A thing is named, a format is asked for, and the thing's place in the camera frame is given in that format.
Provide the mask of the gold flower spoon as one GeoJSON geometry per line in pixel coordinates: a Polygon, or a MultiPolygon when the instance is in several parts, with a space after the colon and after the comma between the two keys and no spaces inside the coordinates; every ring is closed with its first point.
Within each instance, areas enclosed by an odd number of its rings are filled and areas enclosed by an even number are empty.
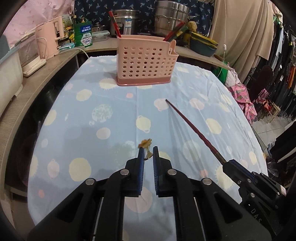
{"type": "Polygon", "coordinates": [[[152,144],[152,139],[148,138],[148,139],[142,140],[141,143],[138,145],[138,148],[143,148],[146,151],[146,156],[144,158],[145,160],[148,160],[153,156],[153,153],[149,150],[151,144],[152,144]]]}

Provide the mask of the dark maroon thin chopstick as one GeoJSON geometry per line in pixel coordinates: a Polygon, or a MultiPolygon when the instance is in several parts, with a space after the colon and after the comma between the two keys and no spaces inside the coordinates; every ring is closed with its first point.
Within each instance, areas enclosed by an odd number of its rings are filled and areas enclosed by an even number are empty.
{"type": "Polygon", "coordinates": [[[174,111],[187,123],[187,125],[199,136],[199,138],[204,142],[204,144],[209,148],[211,153],[215,156],[215,158],[220,162],[221,165],[224,165],[227,161],[226,159],[219,153],[219,151],[210,143],[208,139],[195,127],[195,125],[186,118],[184,114],[182,114],[170,101],[166,99],[166,103],[170,105],[174,111]]]}

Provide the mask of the dark red chopstick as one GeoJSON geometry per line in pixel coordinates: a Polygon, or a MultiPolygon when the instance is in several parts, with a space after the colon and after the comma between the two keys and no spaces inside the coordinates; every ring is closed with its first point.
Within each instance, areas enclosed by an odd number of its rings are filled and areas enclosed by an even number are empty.
{"type": "Polygon", "coordinates": [[[121,33],[120,33],[120,31],[119,31],[119,28],[118,28],[117,22],[116,22],[116,20],[115,20],[114,14],[113,14],[113,11],[109,11],[108,13],[109,13],[110,19],[111,19],[111,21],[112,21],[112,23],[113,23],[113,26],[114,26],[114,29],[115,29],[115,32],[116,32],[117,36],[118,36],[119,38],[121,38],[121,33]]]}

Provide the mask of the bright red chopstick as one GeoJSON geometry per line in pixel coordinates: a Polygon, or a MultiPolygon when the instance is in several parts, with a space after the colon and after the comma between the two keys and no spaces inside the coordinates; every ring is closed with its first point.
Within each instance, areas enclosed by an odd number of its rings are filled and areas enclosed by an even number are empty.
{"type": "Polygon", "coordinates": [[[163,39],[163,41],[168,41],[171,39],[171,37],[173,37],[174,34],[177,33],[177,31],[183,26],[185,25],[185,22],[181,21],[178,25],[176,25],[173,30],[171,30],[166,36],[165,38],[163,39]]]}

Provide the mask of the pink perforated utensil holder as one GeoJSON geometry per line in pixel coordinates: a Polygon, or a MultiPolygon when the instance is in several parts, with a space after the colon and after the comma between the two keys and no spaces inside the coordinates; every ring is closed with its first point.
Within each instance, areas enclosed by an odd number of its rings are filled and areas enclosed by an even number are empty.
{"type": "Polygon", "coordinates": [[[178,54],[176,41],[162,37],[122,35],[117,39],[116,83],[119,86],[165,84],[171,81],[178,54]]]}

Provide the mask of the clear lidded food container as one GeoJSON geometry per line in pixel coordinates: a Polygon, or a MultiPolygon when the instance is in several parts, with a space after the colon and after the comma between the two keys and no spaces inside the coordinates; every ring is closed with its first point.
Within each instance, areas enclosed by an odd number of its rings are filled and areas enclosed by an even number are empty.
{"type": "Polygon", "coordinates": [[[92,41],[93,42],[100,42],[105,41],[108,39],[110,32],[107,30],[97,31],[92,33],[92,41]]]}

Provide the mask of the beige hanging cloth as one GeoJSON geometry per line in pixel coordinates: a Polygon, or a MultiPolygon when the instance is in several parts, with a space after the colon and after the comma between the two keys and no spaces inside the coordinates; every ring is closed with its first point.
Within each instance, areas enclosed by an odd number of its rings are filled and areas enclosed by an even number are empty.
{"type": "Polygon", "coordinates": [[[269,58],[273,34],[271,1],[215,1],[210,38],[241,81],[259,58],[269,58]]]}

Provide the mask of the white plastic storage box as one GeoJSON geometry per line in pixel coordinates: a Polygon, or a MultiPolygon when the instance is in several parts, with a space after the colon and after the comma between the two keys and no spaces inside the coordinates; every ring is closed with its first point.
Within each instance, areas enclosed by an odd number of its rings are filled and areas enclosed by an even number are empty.
{"type": "Polygon", "coordinates": [[[18,47],[10,49],[5,35],[1,36],[0,68],[0,110],[2,115],[13,96],[17,95],[23,87],[23,72],[18,47]]]}

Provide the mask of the green milk powder can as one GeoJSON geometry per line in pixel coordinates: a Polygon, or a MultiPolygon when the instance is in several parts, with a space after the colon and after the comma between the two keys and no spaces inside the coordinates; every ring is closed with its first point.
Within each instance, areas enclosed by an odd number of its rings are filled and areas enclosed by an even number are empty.
{"type": "Polygon", "coordinates": [[[84,23],[75,23],[74,27],[74,43],[76,47],[89,47],[92,45],[92,21],[84,23]]]}

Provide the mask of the steel rice cooker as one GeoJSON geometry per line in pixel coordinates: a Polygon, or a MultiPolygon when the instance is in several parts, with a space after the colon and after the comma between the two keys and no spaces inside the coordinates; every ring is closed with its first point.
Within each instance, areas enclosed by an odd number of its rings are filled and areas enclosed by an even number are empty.
{"type": "Polygon", "coordinates": [[[113,11],[117,27],[121,35],[137,35],[140,27],[140,11],[118,9],[113,11]]]}

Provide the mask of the navy floral backsplash cloth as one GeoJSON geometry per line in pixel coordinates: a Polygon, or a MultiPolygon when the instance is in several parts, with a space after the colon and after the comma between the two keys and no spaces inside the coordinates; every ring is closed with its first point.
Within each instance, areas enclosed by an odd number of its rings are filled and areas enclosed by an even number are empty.
{"type": "MultiPolygon", "coordinates": [[[[201,32],[207,34],[214,16],[215,1],[176,1],[189,8],[189,20],[195,21],[201,32]]],[[[151,32],[154,29],[154,13],[156,11],[156,1],[150,0],[123,0],[123,1],[106,1],[106,0],[85,0],[74,1],[74,14],[77,21],[92,21],[93,25],[98,23],[110,28],[110,10],[118,9],[138,10],[140,13],[139,29],[142,32],[151,32]]]]}

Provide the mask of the stacked steel steamer pot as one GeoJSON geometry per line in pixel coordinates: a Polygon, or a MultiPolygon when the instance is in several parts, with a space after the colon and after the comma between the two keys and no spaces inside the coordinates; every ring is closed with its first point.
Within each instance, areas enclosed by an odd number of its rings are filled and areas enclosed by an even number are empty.
{"type": "Polygon", "coordinates": [[[196,16],[190,15],[190,8],[175,1],[157,1],[154,12],[153,34],[165,37],[179,23],[187,23],[196,16]]]}

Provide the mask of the pink electric kettle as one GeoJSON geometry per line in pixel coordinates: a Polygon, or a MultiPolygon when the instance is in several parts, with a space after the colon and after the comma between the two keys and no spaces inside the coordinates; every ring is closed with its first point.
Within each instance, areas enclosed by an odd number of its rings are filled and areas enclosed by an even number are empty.
{"type": "Polygon", "coordinates": [[[43,59],[50,59],[59,52],[58,41],[64,38],[62,17],[39,24],[35,28],[39,53],[43,59]]]}

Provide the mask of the white blender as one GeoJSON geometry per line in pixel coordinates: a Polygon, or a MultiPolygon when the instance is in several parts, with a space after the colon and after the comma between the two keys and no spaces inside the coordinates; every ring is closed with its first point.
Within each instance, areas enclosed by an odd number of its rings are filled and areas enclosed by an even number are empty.
{"type": "Polygon", "coordinates": [[[46,60],[40,56],[35,31],[28,32],[15,43],[18,47],[18,55],[24,77],[31,76],[46,64],[46,60]]]}

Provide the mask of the pink floral curtain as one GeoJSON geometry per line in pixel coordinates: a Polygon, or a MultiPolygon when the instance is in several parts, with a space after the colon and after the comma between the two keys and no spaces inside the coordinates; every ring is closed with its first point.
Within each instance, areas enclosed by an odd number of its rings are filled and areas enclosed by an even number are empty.
{"type": "Polygon", "coordinates": [[[14,46],[37,25],[60,15],[69,14],[73,12],[73,9],[74,1],[71,0],[27,1],[16,12],[4,30],[9,46],[14,46]]]}

